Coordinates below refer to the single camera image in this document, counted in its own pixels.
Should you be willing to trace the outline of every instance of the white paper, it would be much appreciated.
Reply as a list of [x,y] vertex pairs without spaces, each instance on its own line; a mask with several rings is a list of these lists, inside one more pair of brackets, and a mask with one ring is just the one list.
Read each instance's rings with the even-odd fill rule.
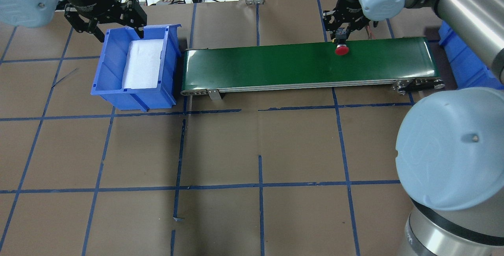
[[157,87],[162,49],[162,39],[131,41],[122,76],[123,89]]

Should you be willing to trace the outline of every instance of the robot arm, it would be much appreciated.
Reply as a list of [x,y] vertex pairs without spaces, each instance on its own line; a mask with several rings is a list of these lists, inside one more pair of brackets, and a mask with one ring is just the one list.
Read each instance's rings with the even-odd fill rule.
[[[342,33],[348,38],[370,21],[421,7],[432,7],[504,82],[504,0],[338,0],[332,11],[324,11],[323,19],[333,42],[342,44]],[[341,28],[344,23],[348,28]]]
[[[13,26],[36,28],[52,20],[58,0],[0,0],[0,20]],[[99,23],[119,23],[134,28],[144,37],[147,15],[136,0],[68,0],[65,19],[76,32],[88,32],[103,42],[105,36]]]

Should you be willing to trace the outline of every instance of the blue bin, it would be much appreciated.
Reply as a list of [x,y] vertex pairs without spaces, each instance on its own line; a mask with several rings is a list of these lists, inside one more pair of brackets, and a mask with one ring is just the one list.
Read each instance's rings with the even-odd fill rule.
[[439,35],[441,36],[439,45],[445,48],[459,89],[467,87],[504,89],[504,85],[446,22],[441,25]]
[[[140,39],[133,28],[108,30],[98,62],[98,68],[91,88],[91,94],[101,96],[117,109],[133,110],[171,108],[173,98],[173,75],[178,49],[177,28],[180,24],[146,26],[144,38]],[[126,67],[126,57],[131,41],[163,39],[161,66],[157,87],[152,89],[123,89],[122,77]]]

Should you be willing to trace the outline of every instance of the red object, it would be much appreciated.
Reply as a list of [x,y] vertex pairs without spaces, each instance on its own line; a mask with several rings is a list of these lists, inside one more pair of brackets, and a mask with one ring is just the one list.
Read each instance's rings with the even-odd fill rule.
[[339,46],[336,48],[335,52],[337,55],[342,56],[347,54],[350,51],[350,49],[347,46]]

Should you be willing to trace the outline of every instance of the conveyor belt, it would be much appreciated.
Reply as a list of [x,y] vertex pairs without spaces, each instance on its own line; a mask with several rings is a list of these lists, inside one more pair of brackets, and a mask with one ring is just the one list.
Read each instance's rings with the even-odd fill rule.
[[439,76],[425,37],[347,45],[345,56],[335,55],[332,43],[189,50],[182,94],[389,84]]

